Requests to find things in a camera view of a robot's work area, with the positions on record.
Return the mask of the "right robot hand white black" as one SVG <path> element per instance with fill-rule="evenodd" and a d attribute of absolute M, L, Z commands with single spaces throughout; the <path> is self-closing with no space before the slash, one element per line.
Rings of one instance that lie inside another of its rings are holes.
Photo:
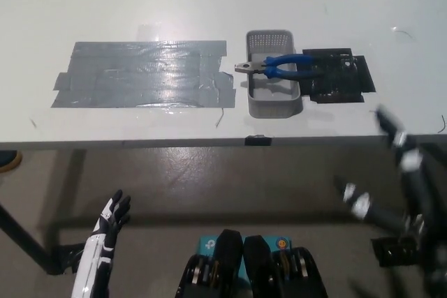
<path fill-rule="evenodd" d="M 420 145 L 382 106 L 374 111 L 387 145 L 395 155 L 407 212 L 398 217 L 381 208 L 368 192 L 351 182 L 335 177 L 334 183 L 344 204 L 359 221 L 396 234 L 414 236 L 418 246 L 418 265 L 425 291 L 430 297 L 446 296 L 446 203 L 441 199 Z"/>

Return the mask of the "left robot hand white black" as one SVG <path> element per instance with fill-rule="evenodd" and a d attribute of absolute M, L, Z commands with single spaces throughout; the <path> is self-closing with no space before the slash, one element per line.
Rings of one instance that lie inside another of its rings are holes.
<path fill-rule="evenodd" d="M 86 240 L 72 297 L 108 297 L 117 237 L 129 221 L 131 197 L 118 190 L 106 203 Z"/>

